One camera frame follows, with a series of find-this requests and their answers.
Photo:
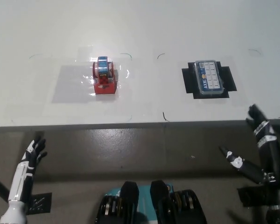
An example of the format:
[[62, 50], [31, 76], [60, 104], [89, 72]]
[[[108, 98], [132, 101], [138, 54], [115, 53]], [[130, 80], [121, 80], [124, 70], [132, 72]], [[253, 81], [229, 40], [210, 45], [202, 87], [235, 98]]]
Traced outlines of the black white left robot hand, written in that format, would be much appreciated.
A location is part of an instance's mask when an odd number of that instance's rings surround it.
[[20, 164], [27, 167], [27, 173], [32, 175], [35, 174], [36, 168], [39, 165], [42, 158], [47, 155], [47, 152], [43, 150], [46, 147], [46, 140], [41, 136], [38, 136], [36, 139], [32, 140], [27, 147]]

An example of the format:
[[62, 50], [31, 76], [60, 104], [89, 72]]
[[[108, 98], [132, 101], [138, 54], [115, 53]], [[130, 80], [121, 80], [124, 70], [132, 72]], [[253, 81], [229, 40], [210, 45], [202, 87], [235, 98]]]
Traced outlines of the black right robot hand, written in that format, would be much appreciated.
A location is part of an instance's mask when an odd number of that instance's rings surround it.
[[235, 170], [252, 182], [280, 185], [280, 144], [273, 126], [256, 104], [249, 107], [248, 115], [250, 117], [246, 118], [246, 122], [253, 130], [261, 166], [234, 154], [226, 147], [219, 147], [219, 150]]

